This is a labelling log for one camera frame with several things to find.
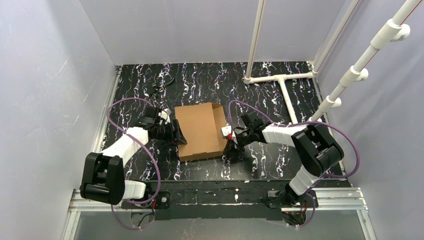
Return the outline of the brown cardboard box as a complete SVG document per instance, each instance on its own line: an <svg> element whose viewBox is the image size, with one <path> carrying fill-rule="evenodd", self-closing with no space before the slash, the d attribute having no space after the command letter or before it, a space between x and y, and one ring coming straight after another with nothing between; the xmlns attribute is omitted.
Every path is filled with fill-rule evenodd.
<svg viewBox="0 0 424 240"><path fill-rule="evenodd" d="M174 108L186 144L178 144L181 162L221 157L227 145L222 128L227 126L224 107L219 103L201 103Z"/></svg>

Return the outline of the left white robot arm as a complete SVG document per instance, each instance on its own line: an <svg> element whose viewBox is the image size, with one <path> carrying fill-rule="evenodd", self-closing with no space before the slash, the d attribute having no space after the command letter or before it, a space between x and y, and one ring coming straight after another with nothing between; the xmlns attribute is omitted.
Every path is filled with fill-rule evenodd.
<svg viewBox="0 0 424 240"><path fill-rule="evenodd" d="M164 144L186 144L177 119L169 118L170 109L147 106L140 120L111 146L101 152L91 152L85 158L80 195L87 200L117 205L125 200L144 199L147 185L126 180L124 167L142 145L150 140Z"/></svg>

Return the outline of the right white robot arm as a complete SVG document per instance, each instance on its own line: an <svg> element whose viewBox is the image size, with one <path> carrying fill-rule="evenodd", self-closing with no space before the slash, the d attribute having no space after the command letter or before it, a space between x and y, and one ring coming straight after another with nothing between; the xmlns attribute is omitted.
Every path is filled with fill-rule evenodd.
<svg viewBox="0 0 424 240"><path fill-rule="evenodd" d="M301 161L300 169L284 189L270 193L262 200L269 207L302 202L308 190L344 157L341 146L323 124L280 126L264 121L252 111L242 115L241 119L243 127L227 125L221 128L227 141L224 154L242 152L245 146L254 142L281 144L293 147Z"/></svg>

